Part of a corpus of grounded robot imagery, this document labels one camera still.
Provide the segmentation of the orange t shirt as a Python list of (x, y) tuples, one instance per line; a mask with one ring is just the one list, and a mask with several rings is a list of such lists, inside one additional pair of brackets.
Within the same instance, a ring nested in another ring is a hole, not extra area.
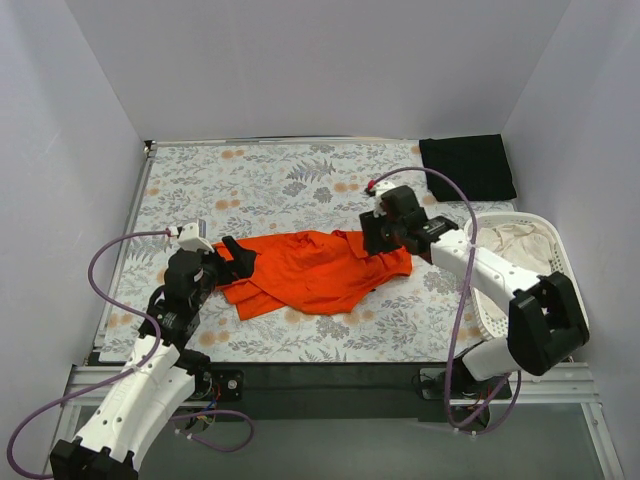
[(380, 285), (412, 273), (403, 248), (369, 255), (360, 231), (303, 231), (238, 241), (257, 253), (254, 273), (221, 288), (239, 319), (290, 307), (307, 315), (349, 313)]

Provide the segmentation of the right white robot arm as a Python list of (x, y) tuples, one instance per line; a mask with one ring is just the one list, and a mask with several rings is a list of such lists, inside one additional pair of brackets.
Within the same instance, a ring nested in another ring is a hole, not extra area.
[(450, 362), (445, 380), (469, 392), (486, 381), (525, 371), (541, 376), (590, 339), (573, 280), (509, 263), (444, 216), (428, 217), (414, 191), (391, 182), (366, 188), (374, 208), (360, 215), (369, 255), (405, 249), (486, 295), (507, 317), (507, 331), (466, 349)]

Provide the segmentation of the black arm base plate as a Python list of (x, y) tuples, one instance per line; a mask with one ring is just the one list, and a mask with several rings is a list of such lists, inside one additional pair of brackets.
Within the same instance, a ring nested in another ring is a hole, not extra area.
[(257, 420), (416, 419), (445, 424), (442, 363), (211, 363), (177, 408), (210, 402)]

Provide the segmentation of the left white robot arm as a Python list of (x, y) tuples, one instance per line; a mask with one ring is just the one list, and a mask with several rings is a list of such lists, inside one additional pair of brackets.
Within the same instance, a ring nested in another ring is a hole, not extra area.
[(223, 257), (201, 237), (181, 238), (164, 282), (151, 295), (123, 378), (93, 416), (49, 456), (56, 479), (135, 479), (149, 447), (187, 400), (205, 401), (211, 415), (220, 400), (241, 396), (237, 371), (217, 373), (209, 357), (188, 348), (211, 293), (252, 276), (256, 252), (225, 237)]

